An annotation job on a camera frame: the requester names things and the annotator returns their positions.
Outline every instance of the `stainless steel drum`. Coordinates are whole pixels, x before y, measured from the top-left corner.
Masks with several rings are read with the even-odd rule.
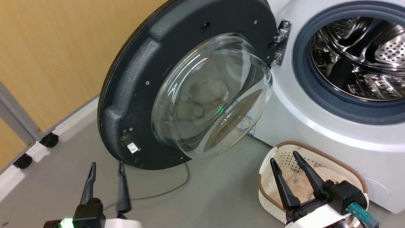
[[[315,35],[316,69],[336,89],[368,101],[405,98],[405,28],[371,18],[345,18]]]

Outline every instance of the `white plastic basket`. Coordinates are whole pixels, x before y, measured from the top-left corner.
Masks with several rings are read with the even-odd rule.
[[[286,211],[283,207],[274,201],[270,196],[274,191],[277,191],[277,185],[274,180],[273,171],[270,165],[270,159],[274,158],[280,167],[289,167],[294,172],[301,172],[302,169],[298,167],[297,162],[292,155],[293,151],[298,151],[301,156],[307,160],[308,164],[312,167],[326,167],[336,173],[343,175],[354,186],[361,189],[367,199],[367,207],[369,199],[367,196],[367,186],[361,176],[347,165],[337,161],[331,156],[322,153],[309,146],[297,142],[283,142],[272,148],[265,157],[259,171],[258,185],[259,185],[259,200],[263,208],[278,220],[286,224]],[[349,223],[350,227],[358,227],[360,222],[356,218]]]

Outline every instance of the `label sticker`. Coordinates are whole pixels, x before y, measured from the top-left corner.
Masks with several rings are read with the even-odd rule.
[[[252,127],[252,129],[250,129],[249,134],[251,136],[254,136],[254,131],[256,130],[256,124]]]
[[[246,130],[246,129],[248,129],[249,126],[250,126],[250,123],[252,122],[252,120],[253,120],[252,117],[246,115],[246,116],[243,118],[243,120],[239,123],[239,129],[240,129],[240,130]],[[256,129],[256,124],[252,127],[252,129],[250,129],[249,134],[253,136],[253,135],[254,135],[254,132],[255,132],[255,129]]]

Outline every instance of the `green light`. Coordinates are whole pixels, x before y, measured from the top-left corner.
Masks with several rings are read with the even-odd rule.
[[[220,107],[219,110],[218,110],[218,116],[220,116],[223,112],[224,112],[223,107]]]
[[[72,218],[63,219],[60,222],[60,227],[61,228],[75,228],[73,226],[73,219]]]

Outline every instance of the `open door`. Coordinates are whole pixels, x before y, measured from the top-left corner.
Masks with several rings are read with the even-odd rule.
[[[98,126],[109,152],[158,170],[231,148],[271,95],[278,34],[265,0],[165,3],[127,40],[104,82]]]

